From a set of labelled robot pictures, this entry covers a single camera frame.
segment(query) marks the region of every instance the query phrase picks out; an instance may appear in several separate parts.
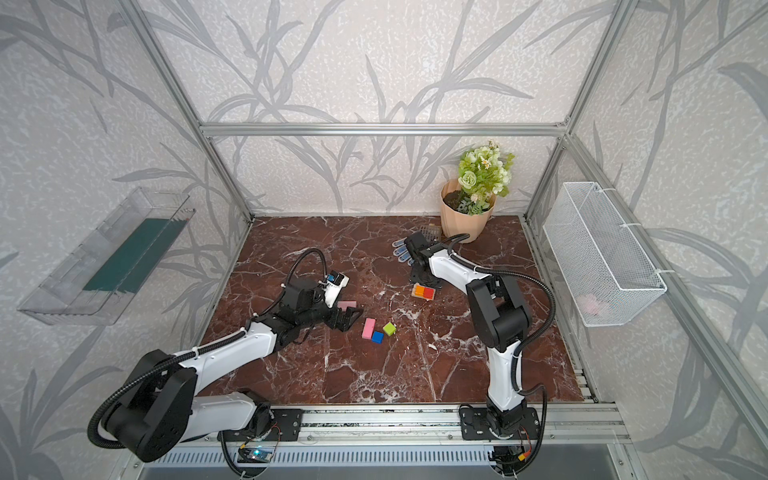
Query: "marble surface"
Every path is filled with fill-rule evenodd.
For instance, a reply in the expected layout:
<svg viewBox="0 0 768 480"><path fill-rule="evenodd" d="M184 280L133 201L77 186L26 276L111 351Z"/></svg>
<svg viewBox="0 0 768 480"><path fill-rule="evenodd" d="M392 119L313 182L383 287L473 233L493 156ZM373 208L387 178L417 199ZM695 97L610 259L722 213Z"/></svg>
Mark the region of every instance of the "marble surface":
<svg viewBox="0 0 768 480"><path fill-rule="evenodd" d="M298 254L326 253L329 270L349 276L344 300L365 307L381 331L397 332L381 345L361 338L364 321L341 333L316 326L307 340L240 367L210 385L219 395L247 387L276 404L359 402L484 402L488 388L485 347L475 335L464 293L446 284L428 302L411 296L410 267L392 255L392 242L435 217L265 217L256 220L208 327L204 343L240 328L266 308ZM470 260L509 266L538 276L517 217L494 217L480 237L458 252ZM297 270L319 278L319 261L307 257ZM546 318L543 292L521 288L535 317ZM302 331L299 340L303 339ZM543 382L550 399L580 402L581 391L561 335L553 326L524 352L523 387Z"/></svg>

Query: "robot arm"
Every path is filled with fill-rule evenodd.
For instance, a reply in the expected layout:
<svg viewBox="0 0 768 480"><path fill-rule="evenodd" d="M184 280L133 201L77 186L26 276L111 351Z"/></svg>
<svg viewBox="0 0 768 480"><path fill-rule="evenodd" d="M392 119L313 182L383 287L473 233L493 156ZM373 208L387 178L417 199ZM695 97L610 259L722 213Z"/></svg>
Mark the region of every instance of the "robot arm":
<svg viewBox="0 0 768 480"><path fill-rule="evenodd" d="M347 331L362 315L362 309L342 312L335 307L348 282L337 272L321 283L289 276L280 301L247 329L173 355L160 350L144 355L124 386L91 418L88 438L103 448L128 448L142 461L152 462L178 442L211 432L268 432L274 424L270 404L255 392L196 395L238 367L281 350L305 326L325 323ZM117 441L101 437L99 424Z"/></svg>
<svg viewBox="0 0 768 480"><path fill-rule="evenodd" d="M488 349L488 424L494 435L509 437L525 410L525 397L512 384L514 368L515 384L521 385L521 362L512 357L528 335L532 318L517 281L478 271L480 266L461 259L443 243L430 244L421 233L407 237L405 245L414 260L412 281L439 288L444 280L467 295L475 331Z"/></svg>

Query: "vent grille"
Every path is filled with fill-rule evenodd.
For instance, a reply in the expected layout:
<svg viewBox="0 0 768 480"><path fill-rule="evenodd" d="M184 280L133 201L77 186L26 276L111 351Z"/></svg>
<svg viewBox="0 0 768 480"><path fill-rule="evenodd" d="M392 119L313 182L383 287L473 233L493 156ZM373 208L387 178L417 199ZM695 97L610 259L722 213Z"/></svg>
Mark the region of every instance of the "vent grille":
<svg viewBox="0 0 768 480"><path fill-rule="evenodd" d="M409 465L488 465L491 446L288 446L281 445L270 467L345 467ZM235 457L236 449L230 448ZM219 467L224 464L215 447L178 447L145 468Z"/></svg>

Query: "wallpaper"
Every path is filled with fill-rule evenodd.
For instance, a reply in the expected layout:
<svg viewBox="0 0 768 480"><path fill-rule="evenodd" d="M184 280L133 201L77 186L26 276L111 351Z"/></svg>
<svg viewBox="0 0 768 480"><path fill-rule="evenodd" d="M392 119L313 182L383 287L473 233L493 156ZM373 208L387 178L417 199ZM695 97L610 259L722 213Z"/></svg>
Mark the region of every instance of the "wallpaper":
<svg viewBox="0 0 768 480"><path fill-rule="evenodd" d="M458 158L481 137L221 137L217 149L251 209L266 215L436 214ZM521 214L552 137L499 137L513 153L510 193L495 214Z"/></svg>
<svg viewBox="0 0 768 480"><path fill-rule="evenodd" d="M614 0L141 0L200 119L554 122Z"/></svg>
<svg viewBox="0 0 768 480"><path fill-rule="evenodd" d="M626 325L584 327L542 226L562 183L585 180L564 154L529 220L558 295L558 321L577 337L597 397L618 404L651 480L768 478L768 458L663 297Z"/></svg>
<svg viewBox="0 0 768 480"><path fill-rule="evenodd" d="M107 478L85 426L146 352L204 328L246 231L115 4L0 2L0 477ZM135 187L197 212L113 326L16 311Z"/></svg>
<svg viewBox="0 0 768 480"><path fill-rule="evenodd" d="M577 133L768 394L768 2L634 13Z"/></svg>

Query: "transparent acrylic box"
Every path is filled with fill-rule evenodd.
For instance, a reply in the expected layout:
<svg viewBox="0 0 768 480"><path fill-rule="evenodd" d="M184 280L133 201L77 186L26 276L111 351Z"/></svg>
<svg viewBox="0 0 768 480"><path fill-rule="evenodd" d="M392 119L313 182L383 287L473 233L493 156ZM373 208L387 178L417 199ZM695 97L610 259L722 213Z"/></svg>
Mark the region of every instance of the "transparent acrylic box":
<svg viewBox="0 0 768 480"><path fill-rule="evenodd" d="M141 187L133 190L27 296L19 311L48 325L113 325L194 214L194 209L184 207L188 200L188 194L150 192ZM167 222L156 222L154 230L136 237L141 242L133 249L133 258L123 261L120 269L104 271L102 267L129 237L135 238L134 232L147 219ZM90 287L97 274L112 277L101 286Z"/></svg>

